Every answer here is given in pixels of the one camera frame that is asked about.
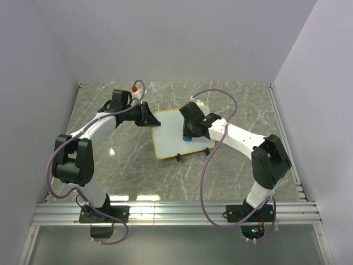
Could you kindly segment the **yellow framed whiteboard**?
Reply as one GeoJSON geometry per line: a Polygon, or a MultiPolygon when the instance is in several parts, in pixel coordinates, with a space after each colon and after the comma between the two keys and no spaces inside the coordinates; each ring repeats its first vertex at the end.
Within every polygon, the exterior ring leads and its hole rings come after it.
{"type": "Polygon", "coordinates": [[[216,143],[205,137],[192,137],[185,141],[183,137],[184,118],[178,108],[158,110],[153,115],[161,125],[152,128],[152,141],[155,157],[180,159],[182,155],[210,150],[216,143]]]}

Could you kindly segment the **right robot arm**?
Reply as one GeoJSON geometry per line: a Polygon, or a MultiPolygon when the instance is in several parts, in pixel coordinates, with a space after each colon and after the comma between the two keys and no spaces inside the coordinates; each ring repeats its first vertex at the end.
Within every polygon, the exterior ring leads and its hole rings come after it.
{"type": "Polygon", "coordinates": [[[205,115],[195,102],[184,105],[180,113],[191,137],[217,141],[217,147],[226,144],[251,160],[254,184],[240,208],[239,217],[257,220],[262,216],[263,207],[273,195],[277,183],[292,168],[281,139],[274,134],[253,134],[215,113],[205,115]]]}

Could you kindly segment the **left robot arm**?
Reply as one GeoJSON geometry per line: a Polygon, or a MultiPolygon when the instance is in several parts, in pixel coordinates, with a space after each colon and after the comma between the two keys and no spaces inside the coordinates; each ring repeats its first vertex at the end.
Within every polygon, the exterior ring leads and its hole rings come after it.
{"type": "Polygon", "coordinates": [[[161,125],[143,100],[145,94],[144,87],[133,86],[131,91],[115,89],[111,99],[88,124],[70,135],[56,138],[46,173],[70,185],[70,191],[77,191],[99,222],[109,220],[112,209],[109,196],[93,179],[94,147],[125,121],[132,121],[138,127],[161,125]]]}

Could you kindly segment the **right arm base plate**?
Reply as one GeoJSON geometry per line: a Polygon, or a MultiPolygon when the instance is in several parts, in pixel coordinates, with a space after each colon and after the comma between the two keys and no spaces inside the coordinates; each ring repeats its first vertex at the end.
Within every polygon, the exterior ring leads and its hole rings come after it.
{"type": "MultiPolygon", "coordinates": [[[[251,206],[244,205],[226,205],[226,211],[222,217],[229,223],[240,222],[252,212],[251,206]]],[[[270,204],[265,204],[259,210],[255,211],[245,222],[272,222],[274,219],[274,207],[270,204]]]]}

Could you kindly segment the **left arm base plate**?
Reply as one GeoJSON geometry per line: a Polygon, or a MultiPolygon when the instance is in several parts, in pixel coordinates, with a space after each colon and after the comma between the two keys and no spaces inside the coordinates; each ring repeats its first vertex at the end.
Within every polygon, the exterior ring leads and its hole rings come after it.
{"type": "Polygon", "coordinates": [[[130,207],[127,205],[110,206],[107,209],[99,208],[98,211],[103,214],[98,213],[88,205],[82,206],[78,222],[84,224],[99,224],[109,223],[112,221],[116,222],[116,219],[119,219],[127,223],[129,219],[130,207]]]}

